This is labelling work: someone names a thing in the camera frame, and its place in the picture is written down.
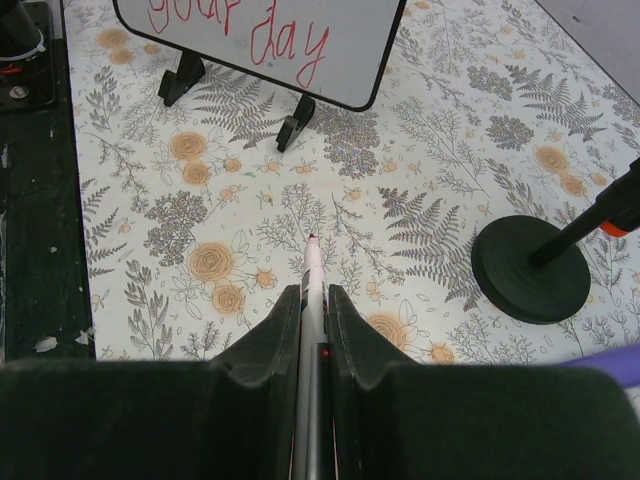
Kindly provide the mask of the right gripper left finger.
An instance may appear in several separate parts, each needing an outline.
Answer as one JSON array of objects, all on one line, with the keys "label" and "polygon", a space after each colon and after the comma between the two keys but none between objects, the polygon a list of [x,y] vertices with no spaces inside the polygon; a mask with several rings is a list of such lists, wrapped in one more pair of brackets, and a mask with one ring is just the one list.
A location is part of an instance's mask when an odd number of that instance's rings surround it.
[{"label": "right gripper left finger", "polygon": [[300,291],[208,361],[22,360],[1,370],[5,479],[285,479]]}]

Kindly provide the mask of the small black-framed whiteboard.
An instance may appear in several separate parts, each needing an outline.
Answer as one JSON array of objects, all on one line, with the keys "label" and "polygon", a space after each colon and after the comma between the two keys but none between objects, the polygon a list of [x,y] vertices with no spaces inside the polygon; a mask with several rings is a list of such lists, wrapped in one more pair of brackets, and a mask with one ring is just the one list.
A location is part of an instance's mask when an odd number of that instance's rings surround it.
[{"label": "small black-framed whiteboard", "polygon": [[114,4],[135,35],[356,112],[376,98],[404,8],[390,0]]}]

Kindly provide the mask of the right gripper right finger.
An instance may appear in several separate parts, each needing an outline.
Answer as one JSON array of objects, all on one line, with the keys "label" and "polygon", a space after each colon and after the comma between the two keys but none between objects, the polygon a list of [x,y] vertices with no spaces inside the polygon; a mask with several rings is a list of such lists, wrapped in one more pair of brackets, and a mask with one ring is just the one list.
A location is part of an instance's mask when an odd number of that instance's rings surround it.
[{"label": "right gripper right finger", "polygon": [[639,422],[603,372],[420,364],[329,289],[342,479],[635,479]]}]

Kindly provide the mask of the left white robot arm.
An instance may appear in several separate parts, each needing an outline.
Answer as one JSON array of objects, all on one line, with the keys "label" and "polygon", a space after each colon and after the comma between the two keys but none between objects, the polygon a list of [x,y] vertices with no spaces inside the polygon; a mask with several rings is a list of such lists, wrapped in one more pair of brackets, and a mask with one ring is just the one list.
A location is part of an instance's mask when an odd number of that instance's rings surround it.
[{"label": "left white robot arm", "polygon": [[1,61],[23,61],[46,50],[43,33],[21,1],[1,2]]}]

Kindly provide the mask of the white red-capped marker pen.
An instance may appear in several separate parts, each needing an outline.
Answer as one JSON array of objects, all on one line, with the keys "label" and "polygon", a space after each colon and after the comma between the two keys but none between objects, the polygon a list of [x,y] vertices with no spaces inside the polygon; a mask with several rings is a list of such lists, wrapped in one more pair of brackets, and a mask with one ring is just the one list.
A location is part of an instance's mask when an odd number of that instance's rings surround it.
[{"label": "white red-capped marker pen", "polygon": [[293,444],[293,479],[324,479],[327,460],[323,415],[323,354],[328,351],[325,327],[324,267],[318,238],[311,234],[303,257],[301,281],[300,346],[296,421]]}]

